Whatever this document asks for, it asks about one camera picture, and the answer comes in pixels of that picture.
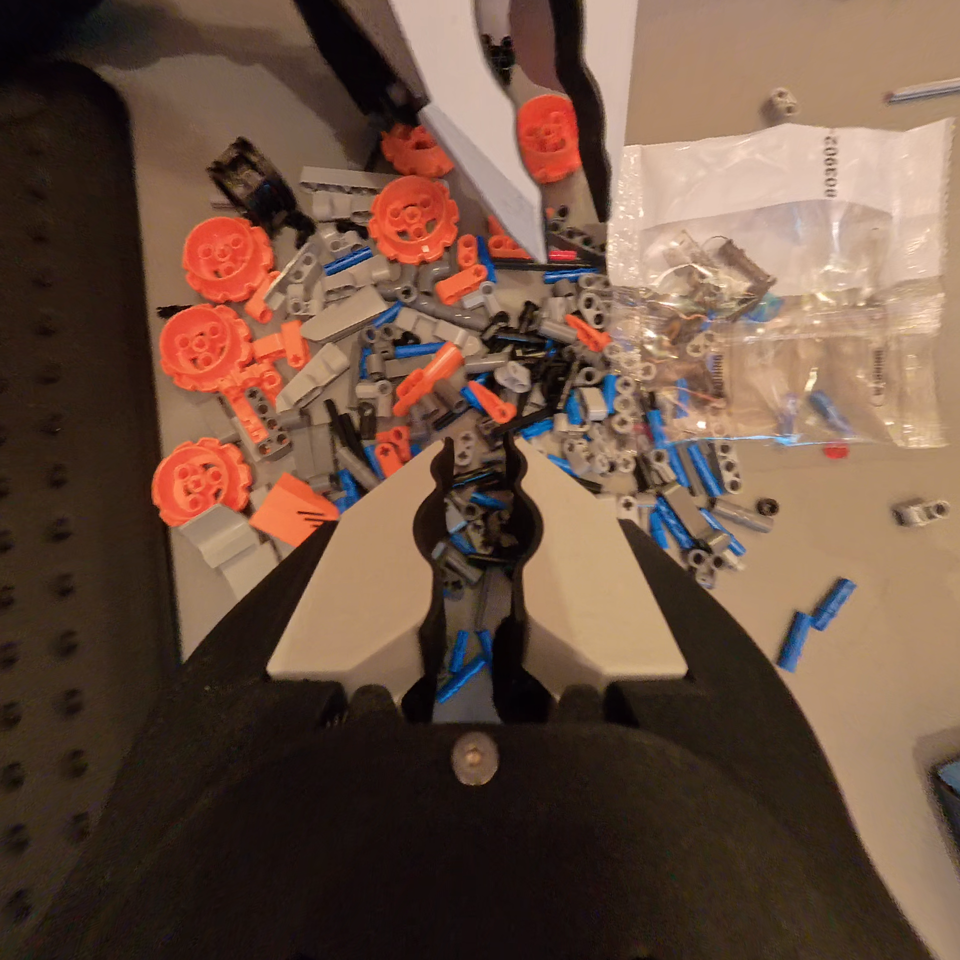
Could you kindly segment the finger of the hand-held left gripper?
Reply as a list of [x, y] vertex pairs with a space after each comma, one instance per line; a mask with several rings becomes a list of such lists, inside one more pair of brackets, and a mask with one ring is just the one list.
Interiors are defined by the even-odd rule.
[[601, 224], [617, 198], [639, 2], [550, 1], [554, 68], [576, 118], [582, 171]]
[[421, 123], [507, 234], [546, 261], [541, 188], [523, 163], [517, 109], [487, 60], [474, 2], [390, 1], [390, 8], [425, 88]]

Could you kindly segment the thin grey axle rod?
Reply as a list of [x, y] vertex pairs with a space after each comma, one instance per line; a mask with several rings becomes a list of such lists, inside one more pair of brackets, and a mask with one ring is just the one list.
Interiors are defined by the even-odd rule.
[[889, 105], [921, 102], [959, 95], [959, 78], [940, 79], [908, 85], [885, 96]]

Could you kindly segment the black dimpled pad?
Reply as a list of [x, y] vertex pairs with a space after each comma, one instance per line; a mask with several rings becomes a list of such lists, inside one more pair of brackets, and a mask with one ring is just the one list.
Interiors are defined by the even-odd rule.
[[178, 658], [126, 105], [87, 67], [2, 78], [1, 934], [76, 864]]

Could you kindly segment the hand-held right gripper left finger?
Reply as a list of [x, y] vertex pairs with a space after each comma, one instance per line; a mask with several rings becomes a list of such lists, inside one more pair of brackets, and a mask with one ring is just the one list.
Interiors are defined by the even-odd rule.
[[267, 663], [274, 681], [390, 693], [405, 717], [434, 719], [447, 649], [443, 575], [451, 439], [435, 441], [335, 526]]

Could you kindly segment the blue pin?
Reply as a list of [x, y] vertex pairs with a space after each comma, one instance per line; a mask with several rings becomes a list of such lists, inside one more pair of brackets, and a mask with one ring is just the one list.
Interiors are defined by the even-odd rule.
[[810, 614], [795, 611], [776, 655], [775, 665], [780, 670], [791, 674], [796, 671], [812, 629], [812, 623]]
[[836, 579], [810, 613], [811, 629], [818, 632], [827, 630], [857, 588], [857, 583], [848, 578]]

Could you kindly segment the black wheel rim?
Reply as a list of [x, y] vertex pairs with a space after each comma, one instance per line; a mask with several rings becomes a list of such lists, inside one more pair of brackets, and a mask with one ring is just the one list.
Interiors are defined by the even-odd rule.
[[206, 172], [231, 207], [270, 238], [289, 229], [300, 248], [315, 234], [316, 223], [300, 208], [291, 186], [248, 139], [235, 139]]

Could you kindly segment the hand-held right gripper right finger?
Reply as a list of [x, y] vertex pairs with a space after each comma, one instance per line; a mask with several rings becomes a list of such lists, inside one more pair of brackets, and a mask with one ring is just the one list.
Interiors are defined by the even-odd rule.
[[685, 678], [629, 534], [649, 537], [527, 441], [505, 439], [520, 553], [501, 622], [501, 718], [545, 719], [570, 688]]

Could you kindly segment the small clear white-label parts bag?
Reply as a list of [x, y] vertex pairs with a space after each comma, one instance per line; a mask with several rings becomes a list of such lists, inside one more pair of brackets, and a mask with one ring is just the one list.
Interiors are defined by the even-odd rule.
[[611, 331], [664, 434], [936, 450], [955, 124], [626, 148]]

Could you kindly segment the light grey connector piece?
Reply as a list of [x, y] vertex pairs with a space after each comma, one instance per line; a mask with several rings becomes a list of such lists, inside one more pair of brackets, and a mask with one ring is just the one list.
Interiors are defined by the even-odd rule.
[[952, 506], [942, 498], [914, 498], [894, 504], [891, 514], [897, 525], [920, 529], [949, 518]]

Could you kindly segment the cluster of orange wheels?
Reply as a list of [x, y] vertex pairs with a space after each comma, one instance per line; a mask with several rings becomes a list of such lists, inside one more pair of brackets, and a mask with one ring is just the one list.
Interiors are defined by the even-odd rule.
[[188, 233], [199, 301], [158, 310], [162, 372], [210, 399], [212, 437], [153, 474], [163, 522], [298, 546], [477, 412], [481, 437], [549, 431], [569, 410], [569, 298], [504, 308], [497, 262], [532, 267], [495, 218], [462, 232], [454, 164], [424, 126], [383, 132], [394, 175], [305, 171], [316, 231], [296, 247], [238, 211]]

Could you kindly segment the pile of small building parts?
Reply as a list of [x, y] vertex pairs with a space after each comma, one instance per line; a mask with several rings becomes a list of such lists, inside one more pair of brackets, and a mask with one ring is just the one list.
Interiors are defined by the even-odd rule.
[[495, 219], [458, 230], [450, 163], [398, 168], [305, 168], [309, 218], [255, 151], [212, 166], [237, 214], [187, 235], [199, 302], [157, 344], [208, 430], [153, 475], [160, 518], [237, 600], [338, 529], [273, 678], [401, 700], [433, 676], [442, 703], [495, 667], [553, 698], [684, 677], [621, 527], [674, 542], [684, 593], [738, 548], [687, 489], [655, 367], [607, 333], [605, 269], [573, 262], [504, 309], [496, 259], [527, 255]]

